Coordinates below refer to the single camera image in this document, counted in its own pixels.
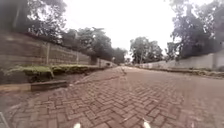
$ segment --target tree canopy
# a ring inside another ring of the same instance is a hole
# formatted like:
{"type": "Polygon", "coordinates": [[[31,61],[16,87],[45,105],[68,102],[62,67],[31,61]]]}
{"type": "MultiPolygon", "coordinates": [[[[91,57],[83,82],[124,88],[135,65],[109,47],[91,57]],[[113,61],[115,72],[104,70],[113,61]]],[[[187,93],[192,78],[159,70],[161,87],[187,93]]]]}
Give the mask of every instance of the tree canopy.
{"type": "Polygon", "coordinates": [[[198,6],[188,0],[171,1],[176,16],[173,18],[174,30],[171,36],[180,39],[171,46],[168,44],[168,56],[171,52],[178,53],[178,58],[204,55],[220,50],[223,38],[224,4],[214,0],[209,4],[198,6]]]}
{"type": "Polygon", "coordinates": [[[0,27],[60,43],[65,6],[63,0],[3,0],[0,27]]]}
{"type": "Polygon", "coordinates": [[[131,41],[131,52],[134,63],[147,63],[162,60],[162,49],[157,41],[149,41],[146,37],[137,37],[131,41]]]}

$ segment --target overcast sky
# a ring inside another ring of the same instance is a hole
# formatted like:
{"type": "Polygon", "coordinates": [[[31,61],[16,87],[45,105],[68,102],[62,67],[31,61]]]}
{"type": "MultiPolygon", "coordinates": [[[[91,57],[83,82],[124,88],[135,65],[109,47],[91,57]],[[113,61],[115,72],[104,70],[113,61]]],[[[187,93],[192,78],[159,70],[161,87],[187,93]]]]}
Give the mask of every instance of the overcast sky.
{"type": "MultiPolygon", "coordinates": [[[[129,50],[130,40],[138,36],[157,40],[162,49],[172,41],[174,13],[164,0],[64,1],[68,28],[105,28],[113,47],[129,50]]],[[[192,1],[202,4],[206,0],[192,1]]]]}

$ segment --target foliage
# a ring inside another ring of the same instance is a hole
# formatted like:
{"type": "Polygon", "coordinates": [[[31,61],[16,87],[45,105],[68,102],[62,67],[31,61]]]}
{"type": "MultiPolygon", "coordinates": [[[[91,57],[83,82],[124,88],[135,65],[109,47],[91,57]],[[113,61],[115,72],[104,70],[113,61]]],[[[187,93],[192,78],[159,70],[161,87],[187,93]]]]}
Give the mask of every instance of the foliage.
{"type": "Polygon", "coordinates": [[[16,82],[40,82],[47,81],[54,77],[53,72],[49,67],[44,66],[29,66],[29,67],[14,67],[5,72],[4,79],[6,83],[16,82]]]}
{"type": "Polygon", "coordinates": [[[53,79],[55,75],[85,74],[105,68],[86,65],[17,66],[0,74],[0,84],[44,82],[53,79]]]}
{"type": "Polygon", "coordinates": [[[131,52],[134,63],[147,63],[162,60],[162,49],[157,41],[149,41],[146,37],[131,40],[131,52]]]}
{"type": "Polygon", "coordinates": [[[111,39],[103,28],[84,28],[78,31],[69,31],[62,37],[65,45],[73,50],[80,51],[92,57],[111,60],[113,49],[111,39]]]}
{"type": "Polygon", "coordinates": [[[216,24],[215,19],[211,20],[215,18],[215,15],[208,13],[204,8],[210,8],[212,12],[216,9],[212,9],[210,4],[199,7],[190,4],[187,0],[174,0],[171,5],[176,13],[173,19],[174,31],[171,36],[174,40],[180,39],[174,50],[178,52],[179,58],[208,54],[220,49],[220,43],[213,29],[213,25],[216,24]]]}
{"type": "Polygon", "coordinates": [[[46,41],[60,43],[64,27],[62,0],[7,0],[2,2],[1,24],[46,41]]]}
{"type": "Polygon", "coordinates": [[[126,50],[121,49],[121,48],[115,48],[113,51],[113,57],[114,57],[114,63],[115,64],[120,64],[120,63],[124,63],[125,62],[125,54],[127,53],[126,50]]]}

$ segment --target tree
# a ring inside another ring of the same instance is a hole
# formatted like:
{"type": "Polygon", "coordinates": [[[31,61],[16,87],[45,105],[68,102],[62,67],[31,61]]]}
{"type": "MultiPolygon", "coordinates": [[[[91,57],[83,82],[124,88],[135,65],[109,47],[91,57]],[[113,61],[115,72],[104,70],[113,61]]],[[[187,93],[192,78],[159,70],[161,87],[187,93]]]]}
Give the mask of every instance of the tree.
{"type": "Polygon", "coordinates": [[[137,37],[131,42],[134,63],[147,63],[162,60],[162,49],[157,41],[149,41],[146,37],[137,37]]]}
{"type": "Polygon", "coordinates": [[[174,60],[176,57],[176,47],[178,46],[178,44],[175,44],[173,42],[169,42],[167,43],[167,49],[165,49],[166,54],[167,54],[167,61],[168,60],[174,60]]]}
{"type": "Polygon", "coordinates": [[[174,40],[180,38],[180,42],[175,47],[179,58],[208,54],[218,50],[220,44],[213,36],[211,26],[205,22],[206,20],[202,20],[206,19],[202,17],[202,10],[195,11],[196,6],[188,3],[187,0],[175,0],[172,7],[176,17],[173,19],[174,31],[171,36],[174,40]]]}
{"type": "Polygon", "coordinates": [[[7,15],[6,19],[1,18],[4,19],[1,22],[4,29],[14,29],[54,43],[61,42],[66,6],[62,0],[7,0],[1,6],[1,16],[7,15]]]}
{"type": "Polygon", "coordinates": [[[113,57],[114,57],[114,63],[120,64],[125,62],[125,54],[127,53],[126,50],[121,48],[115,48],[113,50],[113,57]]]}

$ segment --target red brick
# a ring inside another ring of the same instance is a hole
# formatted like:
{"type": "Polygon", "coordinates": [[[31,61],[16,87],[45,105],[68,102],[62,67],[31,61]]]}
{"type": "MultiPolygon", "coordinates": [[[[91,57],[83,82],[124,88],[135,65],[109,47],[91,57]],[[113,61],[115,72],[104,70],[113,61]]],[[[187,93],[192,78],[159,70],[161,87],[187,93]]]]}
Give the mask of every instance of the red brick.
{"type": "Polygon", "coordinates": [[[62,122],[65,122],[66,121],[66,116],[64,113],[58,113],[57,114],[57,118],[58,118],[58,122],[59,123],[62,123],[62,122]]]}
{"type": "Polygon", "coordinates": [[[171,124],[167,124],[165,123],[162,128],[173,128],[173,126],[171,124]]]}
{"type": "Polygon", "coordinates": [[[125,113],[125,111],[123,111],[122,109],[117,108],[117,107],[112,108],[112,110],[119,115],[123,115],[125,113]]]}
{"type": "Polygon", "coordinates": [[[108,109],[108,108],[112,108],[112,107],[113,107],[112,104],[108,104],[108,105],[104,105],[104,106],[102,106],[100,109],[101,109],[101,110],[106,110],[106,109],[108,109]]]}
{"type": "Polygon", "coordinates": [[[76,103],[72,103],[71,107],[72,107],[73,110],[79,108],[78,104],[76,104],[76,103]]]}
{"type": "Polygon", "coordinates": [[[139,121],[138,118],[132,117],[132,118],[130,118],[127,121],[124,122],[124,126],[127,127],[127,128],[130,128],[130,127],[134,126],[135,124],[137,124],[138,121],[139,121]]]}
{"type": "Polygon", "coordinates": [[[149,116],[152,116],[152,117],[156,117],[158,114],[159,114],[160,110],[158,109],[153,109],[150,113],[149,113],[149,116]]]}
{"type": "Polygon", "coordinates": [[[95,119],[97,117],[92,111],[86,111],[85,114],[90,120],[95,119]]]}
{"type": "Polygon", "coordinates": [[[142,109],[142,108],[139,108],[139,107],[135,108],[135,110],[136,110],[137,112],[140,112],[140,113],[145,114],[145,115],[148,113],[147,110],[142,109]]]}
{"type": "Polygon", "coordinates": [[[80,113],[80,112],[84,112],[84,111],[87,111],[87,110],[89,110],[88,107],[82,107],[82,108],[78,108],[78,109],[76,109],[76,110],[75,110],[75,113],[80,113]]]}
{"type": "Polygon", "coordinates": [[[100,125],[97,125],[96,127],[94,128],[109,128],[109,126],[106,124],[106,123],[102,123],[100,125]]]}
{"type": "Polygon", "coordinates": [[[82,116],[85,116],[85,115],[84,115],[84,113],[81,112],[81,113],[77,113],[77,114],[68,115],[68,119],[72,120],[72,119],[76,119],[76,118],[79,118],[82,116]]]}
{"type": "Polygon", "coordinates": [[[47,108],[40,108],[40,112],[39,112],[39,114],[43,114],[43,115],[45,115],[45,114],[47,114],[47,113],[48,113],[47,108]]]}
{"type": "Polygon", "coordinates": [[[135,106],[140,107],[140,108],[144,108],[145,106],[141,103],[134,103],[135,106]]]}
{"type": "Polygon", "coordinates": [[[145,107],[147,110],[151,111],[153,108],[155,108],[154,104],[150,104],[148,106],[145,107]]]}
{"type": "Polygon", "coordinates": [[[121,123],[121,122],[124,121],[124,118],[121,117],[120,115],[116,114],[116,113],[111,113],[109,116],[112,117],[118,123],[121,123]]]}
{"type": "Polygon", "coordinates": [[[52,119],[48,121],[48,128],[57,128],[57,127],[58,127],[58,124],[56,119],[52,119]]]}
{"type": "Polygon", "coordinates": [[[164,116],[158,115],[158,116],[155,118],[155,120],[153,121],[153,123],[154,123],[155,125],[160,126],[160,125],[163,124],[164,120],[165,120],[164,116]]]}
{"type": "Polygon", "coordinates": [[[81,117],[79,118],[79,121],[84,128],[90,128],[93,126],[93,124],[89,121],[87,117],[81,117]]]}
{"type": "Polygon", "coordinates": [[[121,124],[118,122],[111,120],[107,122],[111,128],[124,128],[121,124]]]}
{"type": "Polygon", "coordinates": [[[165,116],[165,117],[169,117],[171,119],[174,119],[176,120],[177,119],[177,116],[171,114],[171,113],[168,113],[168,112],[161,112],[161,115],[165,116]]]}
{"type": "Polygon", "coordinates": [[[97,116],[104,116],[104,115],[108,115],[109,113],[111,113],[112,111],[110,109],[101,111],[99,113],[97,113],[97,116]]]}
{"type": "Polygon", "coordinates": [[[133,105],[128,105],[127,107],[125,107],[123,110],[125,110],[126,112],[130,111],[131,109],[135,108],[135,106],[133,105]]]}
{"type": "Polygon", "coordinates": [[[114,101],[110,100],[110,101],[104,102],[103,104],[108,105],[108,104],[113,104],[113,103],[114,103],[114,101]]]}
{"type": "Polygon", "coordinates": [[[119,103],[114,103],[113,105],[116,106],[116,107],[118,107],[118,108],[123,108],[124,107],[123,105],[121,105],[119,103]]]}
{"type": "Polygon", "coordinates": [[[31,117],[30,117],[30,121],[35,121],[38,119],[38,115],[39,113],[38,112],[34,112],[31,114],[31,117]]]}
{"type": "Polygon", "coordinates": [[[20,121],[17,125],[17,128],[28,128],[29,122],[28,121],[20,121]]]}

